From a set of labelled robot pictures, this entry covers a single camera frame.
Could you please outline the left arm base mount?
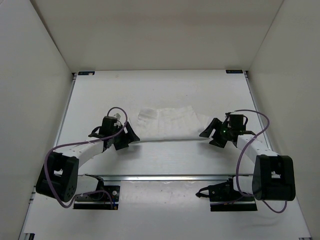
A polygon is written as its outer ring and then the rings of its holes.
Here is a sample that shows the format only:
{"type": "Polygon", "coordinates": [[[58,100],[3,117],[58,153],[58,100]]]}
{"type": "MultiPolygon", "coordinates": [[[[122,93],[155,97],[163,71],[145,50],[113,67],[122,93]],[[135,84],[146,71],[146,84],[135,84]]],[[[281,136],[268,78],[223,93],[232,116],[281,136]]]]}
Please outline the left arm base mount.
{"type": "Polygon", "coordinates": [[[75,210],[118,210],[121,186],[105,182],[100,176],[85,174],[78,177],[75,210]]]}

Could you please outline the white pleated skirt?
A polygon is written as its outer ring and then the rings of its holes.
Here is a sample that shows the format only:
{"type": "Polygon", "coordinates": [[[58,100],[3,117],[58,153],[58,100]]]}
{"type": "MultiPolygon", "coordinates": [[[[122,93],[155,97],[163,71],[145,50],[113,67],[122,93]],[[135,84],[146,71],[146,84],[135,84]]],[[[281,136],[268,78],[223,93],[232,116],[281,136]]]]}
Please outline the white pleated skirt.
{"type": "Polygon", "coordinates": [[[212,117],[196,113],[192,106],[142,108],[130,124],[142,142],[199,140],[212,117]]]}

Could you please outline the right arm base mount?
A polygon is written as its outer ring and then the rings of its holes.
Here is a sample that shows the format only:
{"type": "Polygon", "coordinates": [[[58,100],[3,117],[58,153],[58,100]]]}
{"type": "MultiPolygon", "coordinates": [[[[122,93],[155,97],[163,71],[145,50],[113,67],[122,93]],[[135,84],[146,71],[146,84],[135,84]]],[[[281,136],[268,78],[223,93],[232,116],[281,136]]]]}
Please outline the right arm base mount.
{"type": "Polygon", "coordinates": [[[258,210],[255,198],[241,195],[234,190],[233,180],[208,185],[196,194],[198,198],[207,198],[211,212],[255,212],[258,210]]]}

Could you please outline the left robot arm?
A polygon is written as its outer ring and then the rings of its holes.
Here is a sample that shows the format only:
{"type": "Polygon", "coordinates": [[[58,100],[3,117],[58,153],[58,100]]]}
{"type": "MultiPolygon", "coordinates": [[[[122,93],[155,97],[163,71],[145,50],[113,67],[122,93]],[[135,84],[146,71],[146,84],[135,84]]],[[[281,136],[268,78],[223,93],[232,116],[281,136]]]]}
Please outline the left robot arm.
{"type": "Polygon", "coordinates": [[[81,193],[77,186],[84,186],[84,194],[93,199],[106,195],[102,179],[91,174],[79,175],[79,168],[93,157],[110,147],[121,150],[130,143],[140,141],[129,122],[122,124],[115,116],[105,116],[100,126],[95,127],[84,142],[61,145],[69,147],[65,153],[51,150],[35,185],[36,193],[54,198],[63,208],[69,208],[81,193]]]}

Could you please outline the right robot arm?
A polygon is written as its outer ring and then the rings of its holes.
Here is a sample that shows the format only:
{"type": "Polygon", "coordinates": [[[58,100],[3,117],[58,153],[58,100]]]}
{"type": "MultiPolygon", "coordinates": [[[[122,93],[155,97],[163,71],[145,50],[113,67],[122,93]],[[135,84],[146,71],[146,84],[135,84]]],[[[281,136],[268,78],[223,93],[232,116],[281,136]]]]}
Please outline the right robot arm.
{"type": "Polygon", "coordinates": [[[247,130],[248,118],[243,114],[226,113],[225,120],[214,118],[201,138],[211,138],[210,145],[224,148],[233,143],[241,152],[232,183],[224,187],[224,195],[236,200],[241,195],[259,201],[293,201],[296,197],[294,165],[291,157],[280,155],[258,140],[262,133],[247,130]],[[243,156],[254,163],[252,176],[239,174],[243,156]]]}

